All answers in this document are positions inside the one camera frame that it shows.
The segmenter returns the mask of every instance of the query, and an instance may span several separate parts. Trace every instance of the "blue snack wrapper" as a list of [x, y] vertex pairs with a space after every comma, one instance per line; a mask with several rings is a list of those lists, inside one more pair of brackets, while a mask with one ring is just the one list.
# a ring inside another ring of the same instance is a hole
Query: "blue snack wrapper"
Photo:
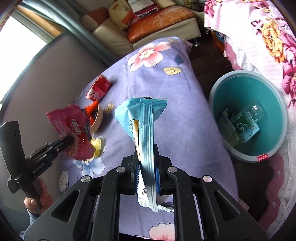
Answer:
[[166, 105], [167, 99], [130, 98], [115, 109], [115, 117], [135, 141], [147, 197], [154, 212], [158, 212], [153, 153], [154, 122]]

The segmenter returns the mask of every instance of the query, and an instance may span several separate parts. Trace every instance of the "orange cushion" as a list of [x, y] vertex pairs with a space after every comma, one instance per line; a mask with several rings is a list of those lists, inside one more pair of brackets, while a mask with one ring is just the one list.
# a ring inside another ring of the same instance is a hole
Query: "orange cushion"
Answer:
[[100, 26], [104, 21], [109, 18], [108, 9], [105, 7], [100, 7], [88, 14], [82, 16], [80, 19], [81, 24], [87, 28], [89, 31], [94, 31], [98, 26]]
[[135, 43], [150, 34], [194, 17], [193, 11], [182, 6], [175, 5], [164, 8], [156, 14], [133, 23], [128, 28], [128, 40]]

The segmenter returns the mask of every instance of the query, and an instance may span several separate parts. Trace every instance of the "sleeve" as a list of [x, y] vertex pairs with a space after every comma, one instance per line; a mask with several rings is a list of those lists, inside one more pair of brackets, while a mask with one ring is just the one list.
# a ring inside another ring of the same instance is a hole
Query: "sleeve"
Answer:
[[[30, 211], [28, 209], [27, 209], [27, 211], [28, 211], [28, 214], [30, 216], [30, 225], [28, 226], [28, 228], [29, 228], [37, 220], [37, 218], [39, 218], [40, 215], [39, 214], [32, 214], [32, 213], [30, 213]], [[21, 231], [20, 237], [22, 239], [24, 239], [26, 231]]]

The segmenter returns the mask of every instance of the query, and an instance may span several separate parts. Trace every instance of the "purple bedsheet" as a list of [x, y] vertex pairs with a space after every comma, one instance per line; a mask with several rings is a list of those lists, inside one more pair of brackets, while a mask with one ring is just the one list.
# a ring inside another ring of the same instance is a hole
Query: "purple bedsheet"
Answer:
[[[109, 103], [114, 105], [113, 109], [109, 108], [109, 114], [104, 113], [102, 125], [95, 133], [95, 137], [104, 137], [106, 150], [88, 166], [62, 155], [60, 171], [69, 172], [69, 186], [85, 174], [93, 177], [105, 175], [119, 166], [125, 156], [134, 153], [134, 142], [115, 118], [114, 110], [128, 98], [149, 96], [168, 99], [167, 108], [155, 122], [155, 143], [159, 153], [169, 157], [174, 166], [188, 175], [211, 175], [238, 200], [233, 165], [193, 73], [188, 49], [189, 43], [179, 38], [158, 39], [102, 73], [112, 82], [112, 87], [100, 105], [103, 109]], [[76, 101], [81, 108], [91, 103], [85, 95], [92, 83], [85, 87]], [[161, 210], [153, 213], [150, 208], [138, 204], [137, 195], [121, 196], [121, 233], [174, 240], [173, 223], [173, 213]]]

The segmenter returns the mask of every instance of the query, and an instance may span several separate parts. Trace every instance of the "sofa leg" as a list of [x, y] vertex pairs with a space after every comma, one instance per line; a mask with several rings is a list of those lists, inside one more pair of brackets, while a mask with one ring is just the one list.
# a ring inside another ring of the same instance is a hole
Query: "sofa leg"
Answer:
[[200, 43], [197, 41], [198, 38], [191, 39], [189, 42], [193, 44], [194, 47], [200, 46]]

